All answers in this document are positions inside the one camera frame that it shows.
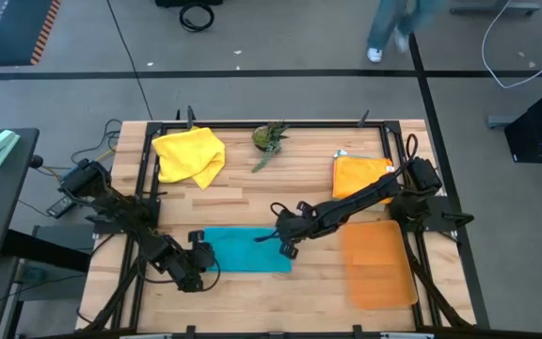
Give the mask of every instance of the person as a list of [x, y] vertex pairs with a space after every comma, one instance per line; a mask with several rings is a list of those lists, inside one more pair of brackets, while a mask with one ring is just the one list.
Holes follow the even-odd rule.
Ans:
[[406, 52], [409, 35], [429, 22], [444, 3], [445, 0], [415, 0], [415, 9], [407, 13], [407, 0], [381, 0], [367, 39], [369, 60], [382, 60], [382, 52], [392, 32], [399, 52]]

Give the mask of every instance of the sneaker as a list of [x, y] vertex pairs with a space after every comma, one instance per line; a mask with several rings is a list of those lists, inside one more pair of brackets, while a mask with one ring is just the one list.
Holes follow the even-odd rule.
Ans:
[[405, 53], [409, 50], [409, 35], [404, 35], [398, 28], [394, 29], [394, 42], [399, 52]]
[[376, 48], [368, 49], [367, 58], [375, 63], [382, 61], [382, 50], [378, 50]]

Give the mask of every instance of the white cable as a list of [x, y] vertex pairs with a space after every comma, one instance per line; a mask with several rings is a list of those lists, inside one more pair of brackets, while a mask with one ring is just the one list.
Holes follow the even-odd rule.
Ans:
[[538, 73], [536, 73], [535, 75], [529, 77], [528, 79], [526, 80], [522, 80], [520, 82], [517, 82], [515, 84], [511, 84], [511, 85], [504, 85], [500, 80], [499, 78], [497, 77], [497, 75], [495, 75], [495, 73], [493, 72], [493, 70], [490, 69], [490, 67], [488, 67], [488, 64], [486, 63], [486, 57], [485, 57], [485, 44], [486, 44], [486, 38], [488, 37], [488, 33], [490, 32], [490, 29], [493, 27], [493, 25], [497, 22], [497, 20], [499, 20], [499, 17], [501, 17], [501, 15], [503, 14], [503, 12], [507, 9], [507, 6], [509, 6], [509, 3], [511, 2], [512, 0], [509, 0], [507, 1], [507, 4], [505, 4], [505, 6], [503, 7], [503, 9], [501, 10], [501, 12], [499, 12], [499, 14], [497, 15], [497, 17], [495, 18], [495, 20], [493, 20], [493, 22], [490, 24], [490, 26], [488, 27], [488, 29], [486, 30], [486, 33], [485, 33], [485, 37], [482, 39], [482, 62], [485, 64], [485, 67], [486, 69], [490, 72], [490, 74], [493, 76], [493, 78], [495, 78], [495, 81], [497, 81], [497, 84], [499, 84], [499, 86], [501, 86], [502, 88], [504, 89], [510, 89], [510, 88], [514, 88], [515, 86], [519, 86], [519, 85], [522, 85], [522, 84], [525, 84], [533, 79], [535, 79], [537, 76], [541, 75], [542, 73], [542, 70], [539, 71]]

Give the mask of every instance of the orange cloth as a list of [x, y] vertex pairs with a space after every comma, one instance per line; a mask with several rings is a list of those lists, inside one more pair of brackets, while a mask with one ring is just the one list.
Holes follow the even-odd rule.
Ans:
[[339, 231], [348, 294], [363, 310], [412, 305], [418, 300], [399, 224], [353, 222]]
[[341, 155], [334, 161], [334, 189], [332, 197], [344, 199], [375, 183], [382, 175], [394, 171], [390, 159], [370, 159]]

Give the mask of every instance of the person's leg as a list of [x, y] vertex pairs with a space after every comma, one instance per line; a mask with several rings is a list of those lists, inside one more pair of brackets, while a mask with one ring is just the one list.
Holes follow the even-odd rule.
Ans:
[[397, 25], [399, 33], [405, 37], [432, 20], [445, 5], [445, 0], [416, 0], [415, 3], [413, 12], [404, 16]]
[[367, 38], [369, 48], [383, 50], [391, 38], [392, 31], [405, 15], [407, 0], [381, 0], [377, 8], [372, 29]]

